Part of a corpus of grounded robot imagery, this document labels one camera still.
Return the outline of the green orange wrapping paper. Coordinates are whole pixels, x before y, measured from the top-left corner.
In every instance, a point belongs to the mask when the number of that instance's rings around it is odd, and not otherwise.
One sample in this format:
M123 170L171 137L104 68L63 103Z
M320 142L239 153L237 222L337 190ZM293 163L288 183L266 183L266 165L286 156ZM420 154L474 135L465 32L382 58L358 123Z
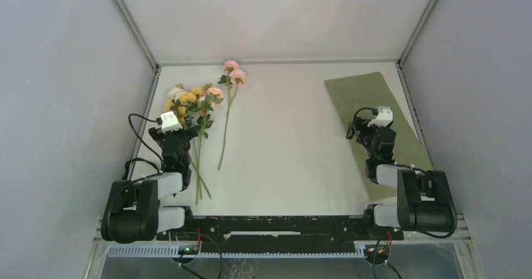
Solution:
M412 117L407 109L404 112L392 94L390 87L380 72L335 78L324 82L326 90L332 100L338 117L345 129L348 122L353 120L355 112L362 107L375 108L390 107L393 112L391 128L397 133L393 149L393 159L400 164L414 164L424 170L433 169L427 151L417 137L417 133L408 122ZM367 151L355 141L355 137L348 141L351 147L358 174L371 202L382 202L396 196L395 189L374 184L367 178L365 160Z

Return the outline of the pink rose stem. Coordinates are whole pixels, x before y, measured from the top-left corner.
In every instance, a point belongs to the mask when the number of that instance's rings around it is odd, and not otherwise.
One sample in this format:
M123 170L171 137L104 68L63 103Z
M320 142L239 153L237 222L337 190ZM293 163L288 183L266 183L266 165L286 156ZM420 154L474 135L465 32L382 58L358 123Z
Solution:
M227 109L225 114L225 124L223 131L223 141L220 154L220 160L218 162L217 171L221 170L223 159L225 157L226 139L228 131L228 123L230 119L231 106L238 93L239 86L246 84L247 74L241 69L240 65L235 60L226 60L223 64L224 74L220 78L219 84L226 86L228 95Z

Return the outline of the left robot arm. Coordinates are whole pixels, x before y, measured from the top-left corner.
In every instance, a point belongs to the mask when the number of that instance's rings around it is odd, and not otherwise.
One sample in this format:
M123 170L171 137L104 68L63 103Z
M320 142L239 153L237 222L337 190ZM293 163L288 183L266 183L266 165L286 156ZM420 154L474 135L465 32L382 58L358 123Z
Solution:
M105 241L150 241L169 229L182 240L195 234L196 223L185 216L183 207L162 208L160 200L188 188L192 174L190 142L198 132L194 128L166 132L151 128L149 134L162 150L162 167L149 162L156 170L154 174L130 180L130 165L140 158L125 163L122 179L112 183L102 218L100 231Z

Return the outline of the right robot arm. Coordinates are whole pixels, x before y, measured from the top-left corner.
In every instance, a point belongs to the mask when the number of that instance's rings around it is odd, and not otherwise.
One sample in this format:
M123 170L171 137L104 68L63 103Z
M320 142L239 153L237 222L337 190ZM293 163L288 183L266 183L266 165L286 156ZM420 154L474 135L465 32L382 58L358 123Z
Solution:
M393 160L396 132L390 125L376 126L355 116L346 137L366 149L364 168L370 182L396 191L394 203L372 204L365 210L362 224L367 237L378 239L387 229L441 239L455 233L458 217L445 172L425 171Z

